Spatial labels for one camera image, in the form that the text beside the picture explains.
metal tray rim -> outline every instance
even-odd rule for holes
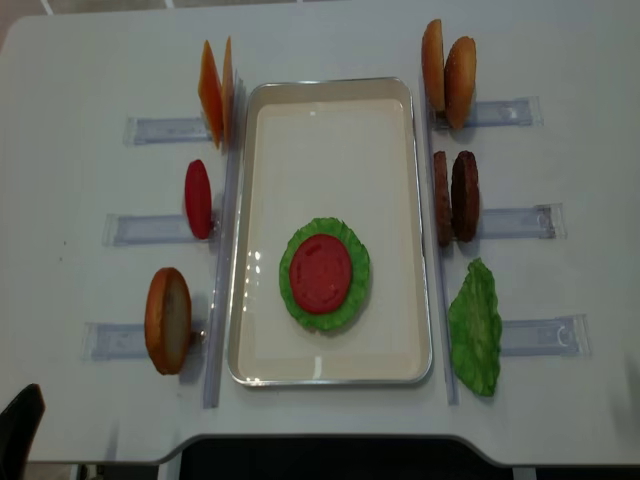
[[[392,80],[394,82],[400,83],[404,88],[406,88],[409,93],[409,106],[410,106],[410,116],[411,116],[411,128],[412,128],[412,137],[413,137],[413,159],[414,159],[414,168],[416,174],[416,191],[418,196],[418,228],[420,232],[420,254],[421,254],[421,263],[422,263],[422,280],[423,280],[423,290],[424,290],[424,299],[425,299],[425,311],[426,311],[426,322],[427,322],[427,333],[429,335],[429,356],[427,358],[427,364],[420,374],[416,375],[413,378],[409,378],[406,380],[394,380],[394,379],[367,379],[367,380],[247,380],[239,377],[231,368],[231,317],[233,313],[233,298],[234,298],[234,290],[235,290],[235,274],[236,274],[236,266],[237,266],[237,256],[238,256],[238,242],[239,242],[239,228],[240,228],[240,219],[242,216],[242,210],[238,210],[236,215],[236,220],[234,222],[234,235],[233,235],[233,256],[232,263],[233,268],[231,269],[231,275],[229,278],[229,297],[227,304],[227,312],[226,312],[226,321],[225,321],[225,357],[227,360],[227,369],[231,375],[233,380],[244,386],[251,388],[265,388],[265,387],[304,387],[304,386],[320,386],[320,385],[335,385],[335,386],[385,386],[385,385],[413,385],[421,382],[428,373],[431,371],[433,366],[433,338],[432,338],[432,329],[431,329],[431,312],[429,305],[429,293],[428,293],[428,284],[427,284],[427,273],[426,273],[426,256],[425,256],[425,243],[424,243],[424,226],[422,221],[422,198],[420,193],[420,169],[418,168],[418,150],[417,150],[417,138],[416,138],[416,122],[415,122],[415,106],[413,101],[413,94],[411,93],[411,89],[409,86],[400,80],[398,77],[369,77],[369,78],[349,78],[349,79],[340,79],[340,80],[302,80],[297,82],[277,82],[277,83],[263,83],[258,85],[253,89],[249,98],[246,102],[246,112],[244,119],[244,132],[246,135],[246,127],[249,119],[249,106],[251,105],[252,99],[255,95],[257,95],[261,90],[265,88],[271,87],[281,87],[281,86],[290,86],[290,85],[317,85],[317,84],[326,84],[326,83],[345,83],[345,82],[362,82],[362,81],[376,81],[376,80]],[[242,161],[240,163],[240,174],[238,176],[238,193],[236,198],[236,206],[242,205],[242,196],[244,190],[244,165],[245,165],[245,155],[246,150],[243,148],[242,152]]]

bread slice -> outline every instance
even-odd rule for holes
[[[439,18],[429,22],[422,36],[422,78],[431,108],[444,112],[444,53]]]
[[[156,370],[162,375],[180,371],[191,335],[191,297],[182,274],[161,268],[153,276],[144,315],[144,339]]]
[[[451,227],[451,204],[449,203],[449,181],[447,180],[447,155],[444,152],[436,152],[433,155],[433,172],[438,245],[446,247],[453,238],[453,230]]]
[[[461,242],[470,242],[476,234],[480,217],[478,167],[473,153],[460,152],[451,174],[451,209],[453,231]]]
[[[461,37],[453,44],[444,67],[447,120],[453,128],[462,128],[471,110],[476,84],[476,42]]]

red tomato slice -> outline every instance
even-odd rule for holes
[[[349,291],[351,257],[340,240],[331,235],[309,237],[298,248],[289,267],[293,298],[309,313],[337,309]]]
[[[207,169],[201,160],[194,160],[187,168],[184,182],[184,205],[193,236],[204,240],[209,237],[211,218],[211,186]]]

bun top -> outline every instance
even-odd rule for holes
[[[444,112],[444,53],[442,51],[442,22],[432,20],[422,36],[422,78],[431,108]]]
[[[453,128],[462,128],[471,110],[476,83],[476,42],[461,37],[453,44],[444,67],[446,115]]]

clear plastic holder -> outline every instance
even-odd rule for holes
[[[431,118],[431,110],[429,108],[429,103],[427,101],[427,97],[425,95],[425,87],[424,87],[424,79],[422,77],[422,71],[420,71],[419,77],[419,85],[418,85],[418,93],[420,95],[420,105],[422,108],[417,110],[420,112],[420,120],[422,121],[422,141],[424,147],[424,161],[425,161],[425,170],[426,170],[426,182],[425,186],[427,194],[430,195],[430,198],[435,198],[435,183],[433,179],[435,178],[433,172],[433,162],[431,159],[433,158],[433,150],[431,149],[431,123],[433,119]],[[418,168],[418,182],[423,183],[422,176],[420,174],[420,169]],[[429,215],[431,218],[435,218],[435,202],[430,201],[427,203],[429,208]],[[440,336],[442,343],[442,360],[444,365],[444,380],[445,387],[447,390],[447,403],[449,405],[456,405],[458,403],[458,388],[457,388],[457,380],[453,373],[453,367],[451,365],[451,335],[449,333],[449,322],[447,320],[447,308],[449,306],[447,299],[447,292],[445,291],[444,285],[446,284],[445,279],[445,269],[444,263],[442,262],[442,258],[440,255],[440,247],[438,246],[438,238],[436,229],[431,229],[431,238],[430,242],[424,245],[425,253],[427,245],[431,246],[431,254],[433,256],[433,269],[435,270],[436,282],[435,285],[429,284],[429,288],[435,287],[436,291],[436,305],[438,307],[438,312],[440,313],[438,317],[438,321],[440,322]]]
[[[206,326],[194,323],[187,355],[202,355]],[[149,358],[144,341],[144,324],[86,323],[82,336],[82,359],[86,361]]]
[[[476,238],[567,238],[562,204],[483,210]]]
[[[430,111],[429,123],[434,130],[450,128],[444,114]],[[514,100],[481,101],[471,106],[464,128],[470,127],[541,127],[544,125],[540,98],[537,96]]]
[[[246,91],[242,79],[236,72],[233,98],[233,128],[231,142],[227,149],[227,172],[224,184],[222,210],[220,212],[220,245],[216,266],[216,289],[209,320],[211,345],[207,350],[204,377],[203,407],[215,408],[220,398],[220,381],[224,365],[224,330],[227,311],[233,297],[232,275],[238,248],[234,242],[237,228],[236,203],[243,172],[244,137],[247,117]]]
[[[586,315],[502,322],[503,357],[590,355]]]
[[[102,234],[106,247],[207,242],[193,236],[184,215],[107,215]]]
[[[127,147],[154,143],[211,141],[211,132],[202,117],[127,118],[124,129]]]

